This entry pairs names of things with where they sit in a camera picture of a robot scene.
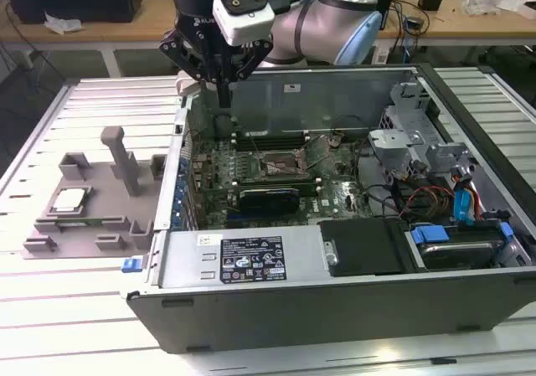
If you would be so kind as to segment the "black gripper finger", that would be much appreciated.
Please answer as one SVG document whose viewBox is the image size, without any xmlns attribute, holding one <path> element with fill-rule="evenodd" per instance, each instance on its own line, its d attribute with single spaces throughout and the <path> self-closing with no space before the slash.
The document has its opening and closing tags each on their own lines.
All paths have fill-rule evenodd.
<svg viewBox="0 0 536 376">
<path fill-rule="evenodd" d="M 214 86 L 220 108 L 224 108 L 224 82 L 221 64 L 216 59 L 209 34 L 204 29 L 193 31 L 193 40 L 188 41 L 179 30 L 167 33 L 159 49 L 190 78 Z"/>
<path fill-rule="evenodd" d="M 224 108 L 230 108 L 230 85 L 247 79 L 273 49 L 268 39 L 224 48 Z"/>
</svg>

